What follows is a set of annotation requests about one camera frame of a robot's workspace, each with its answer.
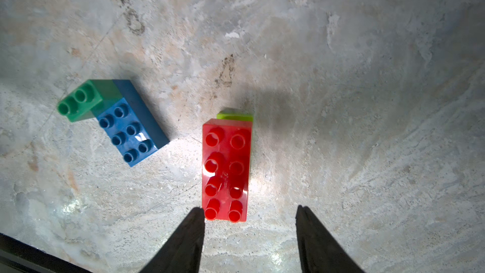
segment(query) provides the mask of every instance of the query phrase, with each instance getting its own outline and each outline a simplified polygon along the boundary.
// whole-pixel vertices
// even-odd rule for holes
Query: marble surface
[[[202,124],[252,113],[246,223],[201,272],[299,272],[298,204],[367,272],[485,267],[485,0],[1,0],[0,232],[137,272],[201,200]],[[129,168],[55,111],[131,79],[171,143]]]

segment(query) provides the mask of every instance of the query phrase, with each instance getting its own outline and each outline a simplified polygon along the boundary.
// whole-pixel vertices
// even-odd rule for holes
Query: green lego brick
[[[253,122],[253,116],[250,114],[239,114],[239,113],[224,113],[219,112],[216,116],[217,119],[227,119],[227,120],[239,120],[239,121],[251,121]]]
[[[57,105],[57,112],[70,122],[93,118],[123,98],[112,80],[88,80]]]

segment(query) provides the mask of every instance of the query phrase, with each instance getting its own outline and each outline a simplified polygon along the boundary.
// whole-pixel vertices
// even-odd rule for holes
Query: red lego stud
[[[217,199],[211,199],[206,207],[206,218],[213,220],[217,217],[219,213],[219,208],[221,207],[221,203]]]
[[[252,126],[211,119],[202,127],[202,207],[209,220],[246,221]]]
[[[229,220],[232,222],[238,222],[239,219],[241,219],[242,213],[243,204],[238,200],[231,202],[231,206],[229,208]]]

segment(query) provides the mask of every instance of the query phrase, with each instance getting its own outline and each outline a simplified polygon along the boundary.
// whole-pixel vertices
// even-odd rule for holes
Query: lego duplo brick
[[[209,220],[246,221],[252,122],[202,126],[202,208]]]
[[[227,119],[227,120],[239,120],[239,121],[253,122],[253,116],[250,115],[250,114],[219,112],[219,114],[217,114],[216,118],[217,119]]]
[[[76,122],[96,117],[122,97],[112,80],[88,80],[59,101],[57,111]]]
[[[135,115],[140,119],[146,131],[152,137],[157,148],[162,148],[164,145],[169,143],[169,140],[165,133],[161,130],[157,121],[150,113],[149,108],[146,106],[145,102],[142,100],[140,94],[133,86],[130,80],[113,80],[114,84],[118,87],[125,100],[128,102],[130,107],[133,109]]]
[[[148,130],[125,98],[97,117],[100,127],[118,148],[123,160],[133,167],[168,143],[158,138],[165,136],[160,127]]]

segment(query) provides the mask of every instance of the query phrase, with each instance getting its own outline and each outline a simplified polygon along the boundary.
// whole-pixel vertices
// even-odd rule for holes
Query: green lego stud
[[[239,121],[251,121],[253,122],[253,116],[250,114],[239,114],[230,112],[219,112],[216,116],[217,119],[239,120]]]
[[[57,105],[70,122],[93,118],[123,98],[112,80],[88,80]]]

